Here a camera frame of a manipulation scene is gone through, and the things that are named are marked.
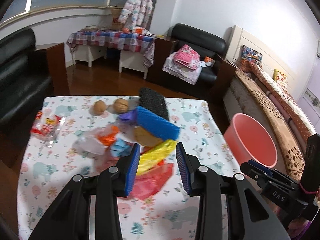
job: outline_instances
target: floral blanket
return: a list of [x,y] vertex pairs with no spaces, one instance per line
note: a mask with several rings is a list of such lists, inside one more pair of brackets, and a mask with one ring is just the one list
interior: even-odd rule
[[[89,129],[104,127],[115,122],[117,115],[106,111],[93,116],[89,109],[96,100],[113,104],[116,96],[73,96],[46,98],[43,111],[66,116],[59,137],[52,148],[31,136],[23,158],[17,196],[19,239],[27,240],[38,221],[76,174],[95,176],[105,169],[105,156],[82,150],[78,138]],[[138,97],[122,97],[129,100],[130,108],[138,104]],[[233,176],[239,165],[231,154],[217,125],[210,115],[205,101],[166,98],[172,123],[179,126],[179,141],[187,153],[198,157],[203,165],[218,174]],[[120,137],[134,142],[132,127],[120,125]],[[123,239],[182,240],[194,239],[198,216],[199,198],[190,198],[183,190],[175,152],[167,162],[174,163],[174,171],[164,187],[144,201],[118,199],[118,211]],[[90,209],[90,239],[94,237],[94,203]],[[224,236],[228,234],[224,210]]]

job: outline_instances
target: pink towel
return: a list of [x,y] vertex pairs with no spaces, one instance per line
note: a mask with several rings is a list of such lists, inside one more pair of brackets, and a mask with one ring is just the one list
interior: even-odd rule
[[196,69],[200,55],[188,45],[183,45],[173,57],[173,62],[179,66]]

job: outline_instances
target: window frame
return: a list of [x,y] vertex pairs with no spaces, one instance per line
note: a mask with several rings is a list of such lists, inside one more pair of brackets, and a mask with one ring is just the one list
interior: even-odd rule
[[59,10],[59,9],[73,9],[73,8],[91,8],[91,9],[108,9],[112,7],[118,7],[117,5],[111,5],[110,0],[106,0],[105,6],[97,6],[97,5],[64,5],[64,6],[52,6],[52,7],[46,7],[46,8],[40,8],[40,9],[31,9],[31,2],[32,0],[26,0],[26,6],[24,9],[24,12],[21,12],[17,15],[14,15],[3,22],[0,22],[0,28],[3,28],[7,26],[8,24],[11,24],[15,21],[21,20],[27,16],[34,15],[34,14],[40,14],[47,11],[53,11],[53,10]]

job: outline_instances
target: yellow plastic bag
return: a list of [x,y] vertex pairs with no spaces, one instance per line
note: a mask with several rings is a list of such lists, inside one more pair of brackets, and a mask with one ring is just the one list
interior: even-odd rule
[[165,159],[176,148],[176,145],[176,141],[168,139],[141,155],[137,175],[143,174]]

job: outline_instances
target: bed headboard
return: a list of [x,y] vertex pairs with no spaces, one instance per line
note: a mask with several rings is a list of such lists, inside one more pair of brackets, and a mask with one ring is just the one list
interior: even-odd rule
[[227,60],[239,66],[241,61],[241,46],[245,45],[254,49],[262,54],[263,70],[271,77],[273,77],[274,69],[286,74],[288,76],[288,92],[290,94],[293,92],[293,88],[296,85],[296,74],[266,44],[237,25],[233,28],[229,43],[226,54]]

